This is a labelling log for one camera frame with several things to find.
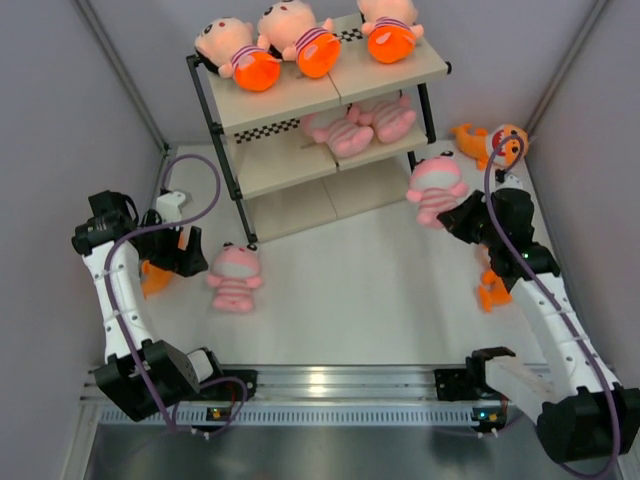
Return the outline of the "large boy doll plush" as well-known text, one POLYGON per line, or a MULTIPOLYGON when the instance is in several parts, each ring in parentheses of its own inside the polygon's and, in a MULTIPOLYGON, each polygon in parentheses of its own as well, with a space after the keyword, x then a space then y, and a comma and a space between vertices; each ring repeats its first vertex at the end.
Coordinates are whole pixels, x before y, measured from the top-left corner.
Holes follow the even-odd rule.
POLYGON ((424 36, 418 10, 411 0, 361 0, 357 5, 368 51, 380 63, 393 64, 405 59, 424 36))

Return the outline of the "black-haired boy doll plush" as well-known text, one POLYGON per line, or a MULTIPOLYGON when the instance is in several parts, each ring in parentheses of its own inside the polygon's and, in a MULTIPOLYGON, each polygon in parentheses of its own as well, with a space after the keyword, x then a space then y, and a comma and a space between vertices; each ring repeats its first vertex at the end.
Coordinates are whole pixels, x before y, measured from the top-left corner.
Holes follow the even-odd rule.
POLYGON ((264 92, 280 77, 280 61, 253 40, 253 26, 234 17, 210 22, 196 37, 196 51, 208 60, 223 79, 241 89, 264 92))

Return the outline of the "small boy doll plush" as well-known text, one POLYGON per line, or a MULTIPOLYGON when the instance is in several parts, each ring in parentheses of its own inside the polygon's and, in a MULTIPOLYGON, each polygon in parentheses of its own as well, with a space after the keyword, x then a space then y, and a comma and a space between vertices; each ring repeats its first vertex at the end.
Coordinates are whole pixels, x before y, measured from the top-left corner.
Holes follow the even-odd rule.
POLYGON ((333 33, 333 20, 320 24, 311 6, 303 1, 279 1, 271 5, 257 23, 258 46, 276 50, 287 62, 295 62, 305 76, 327 75, 341 53, 341 42, 333 33))

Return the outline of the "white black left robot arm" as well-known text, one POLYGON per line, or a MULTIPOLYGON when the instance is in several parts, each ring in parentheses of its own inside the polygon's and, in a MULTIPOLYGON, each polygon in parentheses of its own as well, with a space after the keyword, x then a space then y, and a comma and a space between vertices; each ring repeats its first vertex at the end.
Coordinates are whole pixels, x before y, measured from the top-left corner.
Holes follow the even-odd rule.
POLYGON ((208 268, 201 229, 185 233, 179 224, 187 201, 181 191, 162 190, 154 208, 140 216, 129 196, 104 191, 90 197, 92 216, 71 239, 103 316, 104 364, 94 372, 96 384, 133 421, 198 394, 215 399, 226 386, 209 349, 186 354, 157 337, 143 293, 143 261, 184 278, 208 268))

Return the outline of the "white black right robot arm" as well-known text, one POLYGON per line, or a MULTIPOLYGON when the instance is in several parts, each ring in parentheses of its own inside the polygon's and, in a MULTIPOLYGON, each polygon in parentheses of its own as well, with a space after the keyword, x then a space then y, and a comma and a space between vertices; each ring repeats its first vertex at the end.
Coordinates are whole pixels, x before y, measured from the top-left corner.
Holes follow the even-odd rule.
POLYGON ((625 388, 595 351, 550 250, 533 238, 534 203, 519 188, 471 194, 439 214, 448 233, 486 247, 490 265, 523 312, 550 372, 544 380, 506 348, 477 350, 466 373, 480 397, 506 396, 535 425, 556 463, 625 455, 639 432, 639 391, 625 388))

